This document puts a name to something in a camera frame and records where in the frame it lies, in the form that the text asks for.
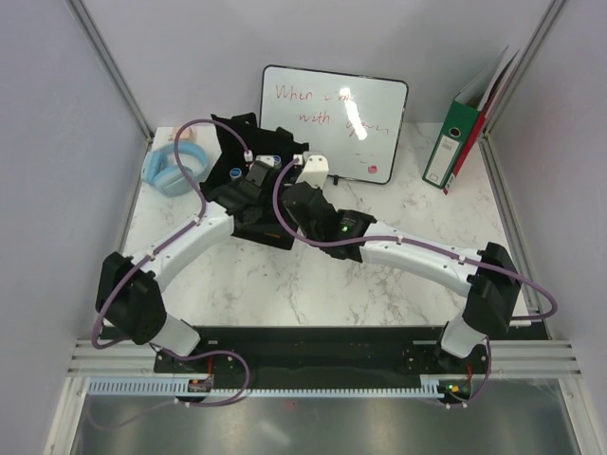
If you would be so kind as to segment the blue label water bottle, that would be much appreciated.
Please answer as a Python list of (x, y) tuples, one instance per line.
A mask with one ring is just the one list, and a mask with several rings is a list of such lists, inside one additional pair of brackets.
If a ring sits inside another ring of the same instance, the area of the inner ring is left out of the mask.
[(229, 176), (230, 179), (234, 181), (242, 176), (242, 171), (239, 168), (232, 168), (229, 172)]

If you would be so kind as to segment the black canvas bag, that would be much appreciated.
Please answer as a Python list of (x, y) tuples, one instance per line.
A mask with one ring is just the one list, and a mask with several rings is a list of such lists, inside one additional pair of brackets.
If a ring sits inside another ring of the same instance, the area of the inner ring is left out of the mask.
[[(228, 130), (215, 128), (221, 153), (212, 166), (200, 189), (209, 202), (226, 209), (234, 219), (234, 237), (282, 250), (292, 248), (294, 239), (278, 222), (272, 205), (272, 191), (279, 168), (253, 164), (246, 166), (243, 153), (252, 150), (256, 155), (279, 155), (282, 164), (291, 161), (294, 155), (309, 150), (309, 144), (300, 143), (282, 127), (275, 130), (262, 129), (253, 113), (213, 120), (227, 125)], [(242, 176), (230, 179), (232, 168), (239, 168)]]

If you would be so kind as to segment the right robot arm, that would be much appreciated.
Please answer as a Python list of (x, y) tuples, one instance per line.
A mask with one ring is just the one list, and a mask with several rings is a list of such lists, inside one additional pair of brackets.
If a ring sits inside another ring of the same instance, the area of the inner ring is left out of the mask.
[(446, 246), (386, 225), (350, 209), (335, 209), (322, 191), (297, 183), (274, 196), (275, 208), (296, 223), (305, 243), (330, 257), (395, 268), (436, 282), (466, 299), (447, 322), (438, 349), (464, 358), (485, 338), (507, 334), (521, 289), (504, 246)]

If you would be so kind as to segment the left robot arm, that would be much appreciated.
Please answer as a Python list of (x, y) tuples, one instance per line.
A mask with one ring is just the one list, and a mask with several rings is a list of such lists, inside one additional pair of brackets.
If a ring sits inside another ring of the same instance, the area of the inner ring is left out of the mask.
[(162, 293), (191, 262), (231, 235), (274, 235), (269, 215), (276, 160), (264, 155), (246, 175), (215, 188), (202, 214), (162, 240), (132, 256), (107, 256), (95, 303), (100, 315), (95, 330), (107, 320), (137, 345), (150, 343), (178, 356), (189, 355), (200, 335), (167, 312)]

